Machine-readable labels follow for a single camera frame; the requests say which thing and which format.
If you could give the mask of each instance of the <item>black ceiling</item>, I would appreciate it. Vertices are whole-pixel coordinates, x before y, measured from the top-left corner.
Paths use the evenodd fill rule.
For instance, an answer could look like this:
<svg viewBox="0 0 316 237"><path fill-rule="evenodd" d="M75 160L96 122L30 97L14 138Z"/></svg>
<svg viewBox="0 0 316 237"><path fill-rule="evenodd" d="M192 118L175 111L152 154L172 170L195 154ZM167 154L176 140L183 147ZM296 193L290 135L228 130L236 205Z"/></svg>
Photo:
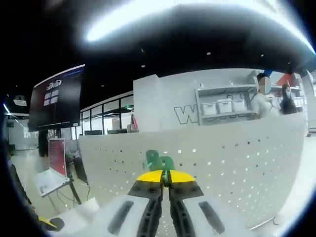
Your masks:
<svg viewBox="0 0 316 237"><path fill-rule="evenodd" d="M22 2L10 2L5 12L11 68L7 93L25 95L28 103L36 83L80 64L86 64L81 108L131 91L133 80L152 74L212 68L299 72L316 65L307 47L289 32L242 9L177 8L131 24L106 41L88 43L89 23L126 0L54 0L50 8L45 1ZM303 14L316 45L315 11L305 2L292 4Z"/></svg>

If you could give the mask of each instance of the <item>white perforated panel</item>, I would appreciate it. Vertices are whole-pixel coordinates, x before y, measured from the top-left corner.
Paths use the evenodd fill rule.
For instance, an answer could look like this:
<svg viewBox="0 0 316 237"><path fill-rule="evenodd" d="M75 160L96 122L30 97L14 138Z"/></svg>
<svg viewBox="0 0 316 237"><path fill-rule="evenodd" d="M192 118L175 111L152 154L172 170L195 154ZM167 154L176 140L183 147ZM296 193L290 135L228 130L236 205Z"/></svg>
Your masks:
<svg viewBox="0 0 316 237"><path fill-rule="evenodd" d="M173 159L252 228L274 217L294 183L304 139L302 113L174 131L83 136L79 143L91 190L102 205L126 194L147 150ZM157 234L175 236L167 189Z"/></svg>

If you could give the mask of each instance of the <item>laptop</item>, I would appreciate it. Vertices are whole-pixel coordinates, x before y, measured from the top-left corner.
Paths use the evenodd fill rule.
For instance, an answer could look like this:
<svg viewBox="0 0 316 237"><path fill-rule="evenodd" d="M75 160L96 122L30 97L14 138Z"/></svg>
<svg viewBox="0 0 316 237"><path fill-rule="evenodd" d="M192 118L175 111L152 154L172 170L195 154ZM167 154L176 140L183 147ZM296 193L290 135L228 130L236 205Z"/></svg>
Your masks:
<svg viewBox="0 0 316 237"><path fill-rule="evenodd" d="M48 155L49 169L35 177L35 183L42 198L70 181L66 169L65 139L50 139Z"/></svg>

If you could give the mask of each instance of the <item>red screen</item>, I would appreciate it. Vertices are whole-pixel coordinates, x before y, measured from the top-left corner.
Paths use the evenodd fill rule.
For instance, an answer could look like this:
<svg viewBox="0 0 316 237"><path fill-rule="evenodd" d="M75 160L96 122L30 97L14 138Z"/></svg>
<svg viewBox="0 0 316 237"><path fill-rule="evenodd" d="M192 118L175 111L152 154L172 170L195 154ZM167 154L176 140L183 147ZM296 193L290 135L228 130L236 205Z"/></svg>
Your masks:
<svg viewBox="0 0 316 237"><path fill-rule="evenodd" d="M49 140L49 167L67 177L65 167L65 141L62 139Z"/></svg>

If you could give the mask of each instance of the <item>floor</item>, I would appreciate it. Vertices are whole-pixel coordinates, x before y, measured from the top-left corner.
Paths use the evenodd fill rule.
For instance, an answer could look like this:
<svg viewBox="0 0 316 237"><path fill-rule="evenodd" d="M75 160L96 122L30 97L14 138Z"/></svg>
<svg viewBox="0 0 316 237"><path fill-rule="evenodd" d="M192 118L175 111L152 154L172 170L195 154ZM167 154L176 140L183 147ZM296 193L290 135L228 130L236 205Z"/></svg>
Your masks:
<svg viewBox="0 0 316 237"><path fill-rule="evenodd" d="M255 228L256 233L271 233L276 237L282 236L287 226L295 222L295 219L306 206L311 193L315 191L316 186L316 159L315 159L316 136L310 138L305 137L304 149L302 153L302 161L299 167L297 179L292 188L284 207L280 214L276 217L274 225L273 221ZM31 199L36 212L44 218L52 218L72 209L77 203L69 186L61 188L58 192L52 193L49 197L41 198L33 179L37 172L40 171L37 150L17 152L12 157L12 162L17 168L21 183L23 184L29 198ZM82 202L93 197L93 193L89 192L88 186L81 180L76 178L75 171L72 170L75 181L74 186L78 192Z"/></svg>

